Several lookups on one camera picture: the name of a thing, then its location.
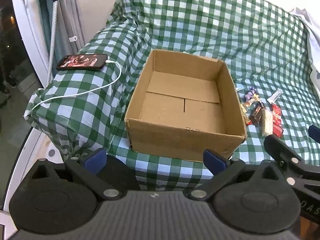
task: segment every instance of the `phone screen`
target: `phone screen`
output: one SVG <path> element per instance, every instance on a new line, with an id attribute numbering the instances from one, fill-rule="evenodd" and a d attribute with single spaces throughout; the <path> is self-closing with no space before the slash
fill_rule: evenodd
<path id="1" fill-rule="evenodd" d="M 71 55 L 65 58 L 60 67 L 93 67 L 97 61 L 97 54 Z"/>

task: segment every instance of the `cardboard box flap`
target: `cardboard box flap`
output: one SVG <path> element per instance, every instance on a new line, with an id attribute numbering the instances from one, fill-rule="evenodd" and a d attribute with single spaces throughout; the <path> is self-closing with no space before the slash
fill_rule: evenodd
<path id="1" fill-rule="evenodd" d="M 241 110 L 239 111 L 239 97 L 225 63 L 223 63 L 221 68 L 217 86 L 227 134 L 240 135 L 247 138 L 246 125 L 244 124 L 242 112 Z"/>
<path id="2" fill-rule="evenodd" d="M 222 66 L 222 61 L 215 58 L 162 49 L 154 52 L 154 70 L 157 72 L 210 81 L 217 78 Z"/>
<path id="3" fill-rule="evenodd" d="M 152 124 L 141 120 L 126 120 L 132 148 L 135 150 L 135 143 L 139 145 L 145 144 L 145 152 L 151 152 L 157 147 L 167 147 L 174 151 L 179 151 L 182 155 L 170 156 L 183 160 L 202 161 L 203 151 L 205 149 L 213 149 L 215 152 L 228 157 L 242 143 L 244 137 L 227 134 L 195 131 L 189 129 L 181 129 L 175 127 L 167 127 L 165 125 Z"/>
<path id="4" fill-rule="evenodd" d="M 219 103 L 215 81 L 154 71 L 147 92 L 209 103 Z"/>

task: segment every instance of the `metal screw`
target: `metal screw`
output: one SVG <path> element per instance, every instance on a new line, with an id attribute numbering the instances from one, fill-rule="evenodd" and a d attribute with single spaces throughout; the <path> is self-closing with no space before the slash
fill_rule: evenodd
<path id="1" fill-rule="evenodd" d="M 292 158 L 291 160 L 292 160 L 293 163 L 298 163 L 299 162 L 299 160 L 297 158 Z"/>
<path id="2" fill-rule="evenodd" d="M 207 193 L 203 190 L 196 189 L 196 190 L 191 191 L 191 195 L 195 198 L 203 198 L 207 195 Z"/>
<path id="3" fill-rule="evenodd" d="M 119 195 L 119 191 L 117 191 L 116 189 L 106 189 L 103 194 L 106 196 L 106 197 L 116 197 Z"/>
<path id="4" fill-rule="evenodd" d="M 294 180 L 294 178 L 291 178 L 291 177 L 287 178 L 287 182 L 288 182 L 291 186 L 296 183 L 296 181 Z"/>

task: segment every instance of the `green checkered tablecloth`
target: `green checkered tablecloth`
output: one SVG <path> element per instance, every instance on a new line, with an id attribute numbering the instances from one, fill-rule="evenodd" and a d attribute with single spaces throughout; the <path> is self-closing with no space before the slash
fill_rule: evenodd
<path id="1" fill-rule="evenodd" d="M 143 189 L 195 187 L 212 176 L 202 163 L 133 152 L 124 126 L 151 49 L 185 51 L 224 60 L 235 84 L 246 90 L 256 86 L 268 106 L 266 99 L 281 88 L 282 139 L 307 163 L 319 164 L 319 144 L 307 134 L 320 107 L 310 81 L 306 34 L 299 19 L 264 0 L 116 0 L 106 28 L 79 53 L 107 54 L 123 66 L 120 79 L 105 90 L 42 104 L 26 119 L 49 136 L 64 159 L 104 147 L 136 170 Z M 32 96 L 27 110 L 53 96 L 108 84 L 118 71 L 110 63 L 100 72 L 60 71 Z M 241 92 L 243 99 L 246 91 Z M 247 141 L 233 156 L 247 163 L 269 159 L 260 127 L 250 125 L 247 131 Z"/>

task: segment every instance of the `cardboard box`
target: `cardboard box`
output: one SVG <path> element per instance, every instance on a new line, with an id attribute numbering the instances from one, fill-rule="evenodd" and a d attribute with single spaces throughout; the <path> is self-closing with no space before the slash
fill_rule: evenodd
<path id="1" fill-rule="evenodd" d="M 217 59 L 153 50 L 125 115 L 136 152 L 203 161 L 213 149 L 229 158 L 246 139 L 227 65 Z"/>

